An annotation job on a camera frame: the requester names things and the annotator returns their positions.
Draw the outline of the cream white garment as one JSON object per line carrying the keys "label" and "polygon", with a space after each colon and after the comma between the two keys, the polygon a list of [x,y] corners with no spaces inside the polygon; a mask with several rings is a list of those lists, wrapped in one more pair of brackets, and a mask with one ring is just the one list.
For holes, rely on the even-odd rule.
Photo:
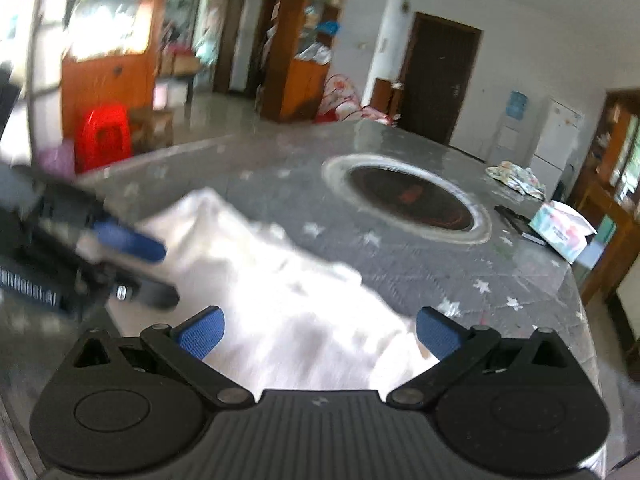
{"label": "cream white garment", "polygon": [[176,326],[208,306],[226,318],[206,363],[259,396],[266,389],[372,389],[382,396],[437,364],[416,323],[394,312],[360,274],[295,246],[276,224],[251,222],[202,188],[138,224],[162,240],[146,270],[174,284],[168,311],[110,300],[124,336]]}

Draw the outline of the red plastic stool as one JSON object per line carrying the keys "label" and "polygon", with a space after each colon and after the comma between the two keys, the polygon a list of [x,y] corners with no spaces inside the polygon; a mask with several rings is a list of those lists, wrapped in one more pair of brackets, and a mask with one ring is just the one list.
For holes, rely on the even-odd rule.
{"label": "red plastic stool", "polygon": [[85,174],[132,157],[127,109],[107,104],[85,114],[75,138],[75,171]]}

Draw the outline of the small wooden stool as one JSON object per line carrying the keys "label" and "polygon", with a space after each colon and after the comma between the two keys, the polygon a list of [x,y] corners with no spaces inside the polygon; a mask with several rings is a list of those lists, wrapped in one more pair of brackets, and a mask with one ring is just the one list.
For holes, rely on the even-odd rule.
{"label": "small wooden stool", "polygon": [[130,108],[128,119],[134,154],[141,155],[174,145],[174,112],[149,107]]}

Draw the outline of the black flat remote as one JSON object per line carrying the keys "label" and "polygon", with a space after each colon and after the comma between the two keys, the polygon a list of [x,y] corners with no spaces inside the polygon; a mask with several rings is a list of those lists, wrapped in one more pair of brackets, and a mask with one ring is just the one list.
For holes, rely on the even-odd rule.
{"label": "black flat remote", "polygon": [[542,247],[547,246],[547,242],[530,227],[529,218],[526,218],[522,214],[518,214],[514,210],[502,205],[495,206],[495,212],[507,226],[510,226],[510,228],[518,234],[519,237]]}

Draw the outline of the tissue pack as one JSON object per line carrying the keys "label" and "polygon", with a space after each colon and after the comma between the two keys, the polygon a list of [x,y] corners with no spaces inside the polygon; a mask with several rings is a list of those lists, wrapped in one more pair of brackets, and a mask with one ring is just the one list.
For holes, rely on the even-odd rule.
{"label": "tissue pack", "polygon": [[576,261],[597,234],[578,211],[555,200],[541,205],[529,227],[569,264]]}

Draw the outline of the round dark stove insert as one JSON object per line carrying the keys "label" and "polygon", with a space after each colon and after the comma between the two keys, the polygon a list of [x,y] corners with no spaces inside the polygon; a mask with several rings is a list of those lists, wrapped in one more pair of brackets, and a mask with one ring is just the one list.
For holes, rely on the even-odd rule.
{"label": "round dark stove insert", "polygon": [[460,186],[408,162],[375,154],[332,157],[324,183],[361,212],[412,235],[458,245],[491,238],[488,210]]}

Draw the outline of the crumpled patterned cloth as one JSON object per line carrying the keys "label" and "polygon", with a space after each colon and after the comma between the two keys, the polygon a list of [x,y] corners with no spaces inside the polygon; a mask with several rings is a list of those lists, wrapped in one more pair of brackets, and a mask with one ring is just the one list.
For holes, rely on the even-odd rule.
{"label": "crumpled patterned cloth", "polygon": [[546,187],[537,179],[530,168],[522,168],[513,162],[500,162],[485,170],[488,177],[501,182],[512,191],[535,200],[546,199]]}

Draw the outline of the white refrigerator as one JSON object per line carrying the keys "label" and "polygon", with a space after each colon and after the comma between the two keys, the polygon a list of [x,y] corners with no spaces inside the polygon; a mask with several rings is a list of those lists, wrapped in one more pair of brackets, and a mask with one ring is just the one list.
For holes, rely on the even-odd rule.
{"label": "white refrigerator", "polygon": [[544,200],[550,200],[577,148],[584,116],[570,107],[548,99],[539,114],[527,167],[544,188]]}

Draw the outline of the wooden display cabinet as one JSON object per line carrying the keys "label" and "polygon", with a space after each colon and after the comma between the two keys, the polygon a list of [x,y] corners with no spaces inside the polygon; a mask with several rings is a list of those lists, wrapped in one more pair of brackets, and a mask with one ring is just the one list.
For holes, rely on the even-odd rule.
{"label": "wooden display cabinet", "polygon": [[570,204],[594,224],[609,218],[615,224],[611,240],[579,286],[584,304],[597,294],[608,297],[616,291],[639,255],[639,193],[634,191],[625,206],[615,192],[622,178],[616,168],[630,162],[630,148],[639,134],[639,90],[608,90],[603,110],[578,179],[570,192]]}

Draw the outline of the water dispenser with blue bottle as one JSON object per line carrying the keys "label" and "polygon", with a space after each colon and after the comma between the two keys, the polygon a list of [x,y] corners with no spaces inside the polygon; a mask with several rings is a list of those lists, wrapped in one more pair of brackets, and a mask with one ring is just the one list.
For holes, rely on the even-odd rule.
{"label": "water dispenser with blue bottle", "polygon": [[524,118],[528,107],[528,96],[522,92],[510,93],[506,108],[502,112],[492,141],[489,162],[516,162],[524,148]]}

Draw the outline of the orange wooden cabinet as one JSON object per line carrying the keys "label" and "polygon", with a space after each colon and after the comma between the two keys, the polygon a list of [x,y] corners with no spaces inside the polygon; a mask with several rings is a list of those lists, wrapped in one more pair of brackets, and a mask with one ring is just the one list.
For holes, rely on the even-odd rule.
{"label": "orange wooden cabinet", "polygon": [[166,0],[67,0],[62,58],[63,138],[89,110],[149,107]]}

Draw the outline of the wooden shelf cabinet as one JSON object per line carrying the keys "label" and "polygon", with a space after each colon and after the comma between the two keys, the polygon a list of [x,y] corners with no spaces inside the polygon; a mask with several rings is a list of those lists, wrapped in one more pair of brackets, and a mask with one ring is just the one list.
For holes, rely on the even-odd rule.
{"label": "wooden shelf cabinet", "polygon": [[314,119],[331,67],[345,0],[280,0],[260,116],[270,122]]}

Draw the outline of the dark wooden door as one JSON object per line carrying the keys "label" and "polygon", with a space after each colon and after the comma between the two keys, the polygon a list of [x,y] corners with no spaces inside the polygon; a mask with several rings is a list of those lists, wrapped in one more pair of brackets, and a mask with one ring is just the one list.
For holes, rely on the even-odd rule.
{"label": "dark wooden door", "polygon": [[483,32],[416,12],[400,71],[398,127],[442,145],[450,142]]}

